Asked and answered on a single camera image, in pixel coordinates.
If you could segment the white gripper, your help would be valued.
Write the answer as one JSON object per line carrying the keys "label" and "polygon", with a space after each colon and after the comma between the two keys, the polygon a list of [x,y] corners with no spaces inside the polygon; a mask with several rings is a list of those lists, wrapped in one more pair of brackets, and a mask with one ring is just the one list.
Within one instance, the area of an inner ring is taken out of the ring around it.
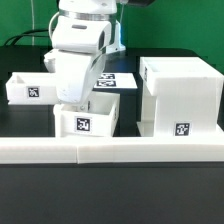
{"label": "white gripper", "polygon": [[56,77],[58,99],[67,104],[81,105],[89,97],[105,68],[106,55],[81,54],[52,49],[44,55],[47,70]]}

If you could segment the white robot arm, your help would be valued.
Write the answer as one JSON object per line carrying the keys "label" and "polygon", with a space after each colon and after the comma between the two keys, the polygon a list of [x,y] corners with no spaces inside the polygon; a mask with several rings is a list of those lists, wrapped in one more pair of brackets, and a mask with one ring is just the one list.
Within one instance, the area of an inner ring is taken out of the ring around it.
{"label": "white robot arm", "polygon": [[115,42],[118,0],[59,0],[52,50],[45,66],[56,76],[60,102],[81,105],[105,68],[106,48]]}

